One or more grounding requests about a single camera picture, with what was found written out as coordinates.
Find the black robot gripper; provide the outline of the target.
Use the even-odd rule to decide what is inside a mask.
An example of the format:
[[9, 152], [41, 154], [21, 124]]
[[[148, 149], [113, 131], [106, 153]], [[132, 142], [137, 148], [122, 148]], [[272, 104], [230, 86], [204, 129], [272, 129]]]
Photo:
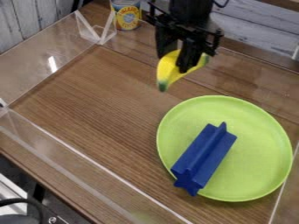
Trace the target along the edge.
[[210, 20], [213, 5], [221, 7], [216, 0], [148, 0], [148, 23], [154, 27], [157, 57], [177, 49], [181, 43], [176, 66], [184, 74], [200, 61], [201, 55], [216, 54], [222, 29]]

